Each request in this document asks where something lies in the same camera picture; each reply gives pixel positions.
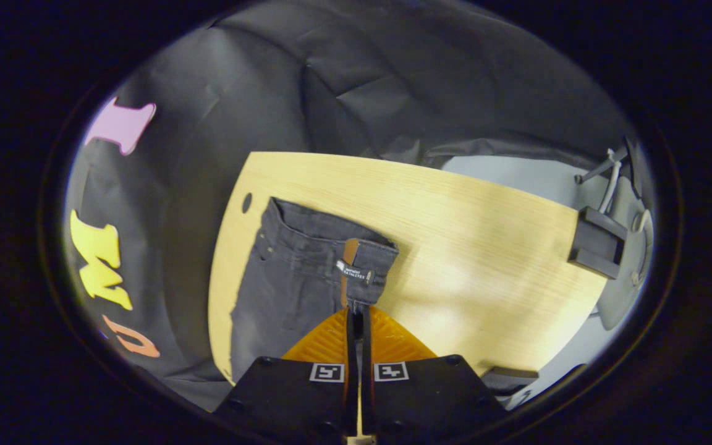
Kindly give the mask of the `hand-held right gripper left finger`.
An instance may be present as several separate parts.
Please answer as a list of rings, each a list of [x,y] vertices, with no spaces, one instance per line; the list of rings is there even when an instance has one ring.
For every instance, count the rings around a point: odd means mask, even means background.
[[[272,443],[344,443],[358,433],[353,316],[326,318],[283,357],[258,357],[214,416]]]

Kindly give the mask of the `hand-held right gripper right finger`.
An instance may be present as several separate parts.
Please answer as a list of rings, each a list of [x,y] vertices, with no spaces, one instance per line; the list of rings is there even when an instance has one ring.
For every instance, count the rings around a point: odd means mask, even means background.
[[[461,355],[437,355],[384,311],[363,316],[361,427],[378,443],[455,443],[507,411]]]

